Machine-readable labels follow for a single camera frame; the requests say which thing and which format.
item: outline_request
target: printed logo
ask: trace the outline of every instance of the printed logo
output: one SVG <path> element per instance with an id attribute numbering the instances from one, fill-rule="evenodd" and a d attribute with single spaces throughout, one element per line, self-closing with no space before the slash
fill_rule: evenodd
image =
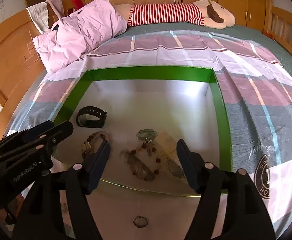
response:
<path id="1" fill-rule="evenodd" d="M 254 184 L 262 198 L 269 199 L 270 171 L 268 156 L 264 154 L 260 159 L 254 174 Z"/>
<path id="2" fill-rule="evenodd" d="M 32 169 L 34 169 L 37 166 L 37 162 L 34 162 L 32 165 L 30 165 L 28 168 L 26 168 L 24 171 L 22 171 L 19 175 L 17 175 L 15 178 L 13 178 L 14 182 L 19 181 L 24 177 L 27 173 L 29 173 Z"/>

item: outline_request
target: red striped shirt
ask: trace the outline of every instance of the red striped shirt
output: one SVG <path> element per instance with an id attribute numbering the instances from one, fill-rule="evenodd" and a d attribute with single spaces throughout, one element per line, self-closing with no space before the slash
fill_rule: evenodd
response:
<path id="1" fill-rule="evenodd" d="M 128 26 L 152 23 L 189 22 L 203 25 L 200 9 L 192 4 L 139 4 L 133 5 L 129 12 Z"/>

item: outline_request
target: clothes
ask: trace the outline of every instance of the clothes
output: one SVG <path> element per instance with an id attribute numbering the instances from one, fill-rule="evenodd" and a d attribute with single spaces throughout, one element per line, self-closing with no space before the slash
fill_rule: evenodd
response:
<path id="1" fill-rule="evenodd" d="M 130 9 L 128 26 L 152 23 L 189 22 L 204 25 L 200 9 L 190 4 L 141 4 Z"/>
<path id="2" fill-rule="evenodd" d="M 78 60 L 83 54 L 126 31 L 127 22 L 108 0 L 95 0 L 58 20 L 52 30 L 33 39 L 48 73 Z"/>
<path id="3" fill-rule="evenodd" d="M 35 27 L 40 34 L 48 31 L 48 9 L 45 2 L 32 5 L 27 8 L 28 14 L 31 17 Z"/>

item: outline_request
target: white towel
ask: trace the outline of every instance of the white towel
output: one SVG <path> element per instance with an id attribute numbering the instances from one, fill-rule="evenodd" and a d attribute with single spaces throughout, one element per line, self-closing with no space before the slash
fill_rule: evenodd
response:
<path id="1" fill-rule="evenodd" d="M 28 14 L 31 17 L 35 27 L 43 34 L 48 31 L 48 9 L 45 2 L 32 5 L 27 8 Z"/>

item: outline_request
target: screw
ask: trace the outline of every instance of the screw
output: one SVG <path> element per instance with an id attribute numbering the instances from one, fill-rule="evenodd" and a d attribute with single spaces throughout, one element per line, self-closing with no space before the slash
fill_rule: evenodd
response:
<path id="1" fill-rule="evenodd" d="M 45 176 L 47 176 L 49 173 L 50 173 L 49 170 L 44 170 L 44 171 L 42 171 L 42 176 L 45 177 Z"/>
<path id="2" fill-rule="evenodd" d="M 73 169 L 76 171 L 80 170 L 81 168 L 82 168 L 82 164 L 80 164 L 80 163 L 76 163 L 73 165 Z"/>
<path id="3" fill-rule="evenodd" d="M 239 169 L 238 170 L 238 173 L 240 174 L 240 175 L 246 175 L 246 171 L 244 170 L 244 169 Z"/>
<path id="4" fill-rule="evenodd" d="M 212 164 L 212 163 L 205 163 L 205 168 L 206 169 L 212 169 L 214 167 L 214 164 Z"/>

